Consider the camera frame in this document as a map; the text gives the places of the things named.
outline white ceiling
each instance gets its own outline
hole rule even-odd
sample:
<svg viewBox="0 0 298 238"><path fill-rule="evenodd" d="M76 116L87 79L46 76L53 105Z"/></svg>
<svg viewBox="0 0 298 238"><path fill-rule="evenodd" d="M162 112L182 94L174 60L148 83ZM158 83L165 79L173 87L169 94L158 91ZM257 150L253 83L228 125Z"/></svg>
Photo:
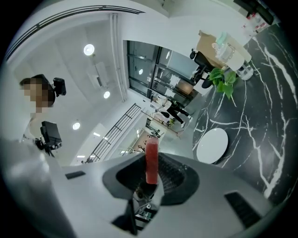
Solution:
<svg viewBox="0 0 298 238"><path fill-rule="evenodd" d="M93 66L91 57L83 53L86 44L95 47L94 62L103 62L105 65L108 76L106 88L94 87L89 79L87 69ZM77 152L75 150L82 145L90 131L113 106L121 102L111 47L108 20L77 26L40 45L14 71L19 81L41 73L50 82L55 77L65 80L67 94L56 98L54 107L43 113L32 124L31 130L34 136L41 136L42 121L57 123L63 141L62 148L58 150L62 165L70 163ZM108 99L103 98L105 91L111 92ZM98 116L98 113L93 113L94 110L102 113ZM81 128L73 131L71 126L76 120L81 122Z"/></svg>

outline camera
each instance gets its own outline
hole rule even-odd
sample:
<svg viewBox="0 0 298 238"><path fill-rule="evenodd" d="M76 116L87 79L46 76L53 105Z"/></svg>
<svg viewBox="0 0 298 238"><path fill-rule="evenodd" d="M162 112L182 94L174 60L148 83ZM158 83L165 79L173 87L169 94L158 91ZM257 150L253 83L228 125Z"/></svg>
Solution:
<svg viewBox="0 0 298 238"><path fill-rule="evenodd" d="M35 144L40 150L45 150L48 155L54 157L52 150L56 150L62 146L62 139L57 124L43 121L41 125L42 137L40 137L40 139L36 138Z"/></svg>
<svg viewBox="0 0 298 238"><path fill-rule="evenodd" d="M59 95L64 96L66 94L65 80L61 78L54 78L53 82L56 97L59 97Z"/></svg>

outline green plant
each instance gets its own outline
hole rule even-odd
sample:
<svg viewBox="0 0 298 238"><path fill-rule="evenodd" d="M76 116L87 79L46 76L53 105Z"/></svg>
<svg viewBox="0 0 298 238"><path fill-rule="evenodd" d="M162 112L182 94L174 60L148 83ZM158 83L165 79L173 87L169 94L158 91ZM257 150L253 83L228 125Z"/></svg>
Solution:
<svg viewBox="0 0 298 238"><path fill-rule="evenodd" d="M236 82L236 79L236 72L231 71L224 77L224 72L220 68L214 68L209 75L209 80L217 87L217 92L223 92L228 99L233 94L233 84Z"/></svg>

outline cardboard box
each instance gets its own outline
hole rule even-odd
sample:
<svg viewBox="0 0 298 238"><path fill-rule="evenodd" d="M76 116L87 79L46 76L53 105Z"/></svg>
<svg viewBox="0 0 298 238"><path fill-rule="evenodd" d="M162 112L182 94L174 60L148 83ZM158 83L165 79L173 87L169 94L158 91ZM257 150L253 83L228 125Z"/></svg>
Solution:
<svg viewBox="0 0 298 238"><path fill-rule="evenodd" d="M224 63L215 57L215 50L212 47L212 43L215 43L216 37L206 34L201 30L199 31L199 36L201 37L196 46L196 51L200 51L214 67L222 68Z"/></svg>

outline black marble countertop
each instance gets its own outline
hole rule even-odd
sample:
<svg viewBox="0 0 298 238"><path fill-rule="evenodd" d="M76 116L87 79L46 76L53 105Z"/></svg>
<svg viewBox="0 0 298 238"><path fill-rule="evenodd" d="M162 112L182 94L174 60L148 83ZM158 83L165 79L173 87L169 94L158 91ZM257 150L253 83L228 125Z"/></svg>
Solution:
<svg viewBox="0 0 298 238"><path fill-rule="evenodd" d="M278 25L259 33L245 48L254 75L248 81L238 79L233 99L212 88L198 105L194 158L207 131L224 129L229 145L216 165L233 170L278 204L290 196L298 178L297 62Z"/></svg>

